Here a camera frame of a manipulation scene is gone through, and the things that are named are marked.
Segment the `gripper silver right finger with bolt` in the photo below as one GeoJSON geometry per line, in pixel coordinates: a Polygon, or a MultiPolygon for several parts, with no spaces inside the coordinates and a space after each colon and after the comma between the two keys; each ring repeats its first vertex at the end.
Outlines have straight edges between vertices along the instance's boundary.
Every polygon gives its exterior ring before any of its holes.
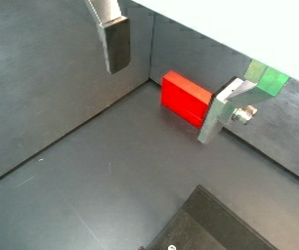
{"type": "Polygon", "coordinates": [[[286,74],[250,60],[243,77],[233,77],[210,98],[198,141],[206,145],[231,121],[246,125],[257,113],[253,104],[273,99],[288,80],[286,74]]]}

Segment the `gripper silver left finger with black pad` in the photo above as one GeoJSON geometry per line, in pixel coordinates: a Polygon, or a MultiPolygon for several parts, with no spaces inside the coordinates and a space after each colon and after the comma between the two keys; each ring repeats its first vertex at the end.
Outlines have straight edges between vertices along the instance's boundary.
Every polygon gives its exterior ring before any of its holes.
{"type": "Polygon", "coordinates": [[[95,22],[106,71],[114,74],[130,62],[130,21],[122,15],[117,0],[85,0],[95,22]]]}

